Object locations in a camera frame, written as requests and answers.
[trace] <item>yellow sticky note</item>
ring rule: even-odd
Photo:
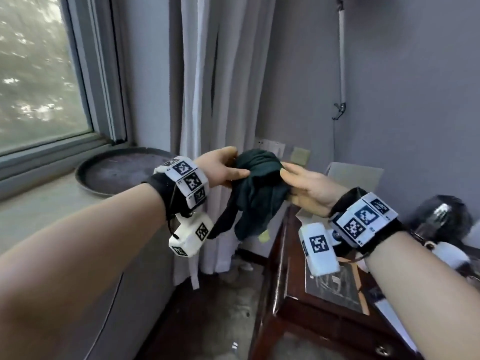
[[[260,236],[258,236],[258,241],[262,244],[270,240],[270,234],[268,233],[268,229],[263,231]]]

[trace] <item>white curtain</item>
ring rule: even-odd
[[[240,153],[253,147],[274,7],[275,0],[181,0],[181,155],[195,159],[228,145]],[[229,196],[226,188],[211,190],[206,210],[213,222]],[[207,274],[228,271],[237,245],[230,230],[205,242],[196,257],[176,257],[175,284],[191,277],[198,288],[199,266]]]

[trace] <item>green fabric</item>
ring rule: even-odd
[[[230,230],[238,211],[242,215],[235,225],[237,238],[243,241],[249,236],[260,235],[290,191],[290,186],[280,177],[282,164],[272,152],[245,151],[237,157],[235,168],[248,169],[250,175],[232,182],[226,209],[213,226],[209,239]]]

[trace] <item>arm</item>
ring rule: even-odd
[[[348,190],[325,175],[285,163],[290,200],[327,217]],[[427,360],[477,359],[480,294],[406,232],[382,242],[366,259],[369,270]]]
[[[211,187],[244,178],[227,168],[237,150],[211,151],[195,163]],[[0,353],[47,355],[165,223],[165,205],[141,184],[46,227],[0,257]]]

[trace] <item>dark floor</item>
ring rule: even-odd
[[[262,267],[248,267],[237,260],[227,273],[201,275],[198,290],[179,286],[136,360],[247,360],[262,285]],[[286,335],[270,359],[343,358]]]

